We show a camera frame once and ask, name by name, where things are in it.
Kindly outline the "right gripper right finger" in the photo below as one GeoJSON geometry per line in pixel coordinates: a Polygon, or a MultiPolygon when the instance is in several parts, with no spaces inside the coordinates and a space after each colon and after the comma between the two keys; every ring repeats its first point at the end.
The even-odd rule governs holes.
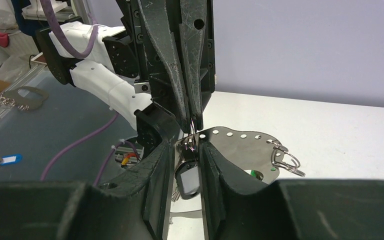
{"type": "Polygon", "coordinates": [[[207,240],[384,240],[384,180],[263,183],[200,145],[207,240]]]}

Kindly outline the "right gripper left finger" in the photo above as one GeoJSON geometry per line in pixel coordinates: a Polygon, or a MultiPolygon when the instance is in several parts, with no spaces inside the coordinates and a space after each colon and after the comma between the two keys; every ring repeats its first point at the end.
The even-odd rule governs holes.
{"type": "Polygon", "coordinates": [[[0,182],[0,240],[164,240],[173,183],[167,141],[99,186],[0,182]]]}

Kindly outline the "key with grey tag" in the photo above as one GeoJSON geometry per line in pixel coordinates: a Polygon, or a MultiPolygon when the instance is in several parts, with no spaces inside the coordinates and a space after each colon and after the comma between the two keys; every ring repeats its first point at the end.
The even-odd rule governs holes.
{"type": "Polygon", "coordinates": [[[195,160],[181,160],[174,171],[174,186],[171,201],[180,198],[190,200],[201,192],[199,168],[195,160]]]}

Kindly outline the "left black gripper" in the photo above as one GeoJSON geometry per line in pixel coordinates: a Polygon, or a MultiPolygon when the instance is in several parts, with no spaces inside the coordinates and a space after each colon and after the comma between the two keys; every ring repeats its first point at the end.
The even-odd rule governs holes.
{"type": "Polygon", "coordinates": [[[119,0],[132,42],[138,88],[155,103],[175,103],[183,132],[203,127],[203,102],[214,91],[211,0],[119,0]]]}

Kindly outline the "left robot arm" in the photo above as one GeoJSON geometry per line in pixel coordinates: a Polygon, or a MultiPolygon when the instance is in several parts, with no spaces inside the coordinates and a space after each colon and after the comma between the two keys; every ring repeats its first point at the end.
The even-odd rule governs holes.
{"type": "Polygon", "coordinates": [[[59,23],[53,1],[42,0],[49,27],[38,33],[58,81],[85,90],[137,128],[135,111],[152,104],[188,134],[197,131],[215,90],[214,9],[211,0],[119,0],[122,26],[59,23]]]}

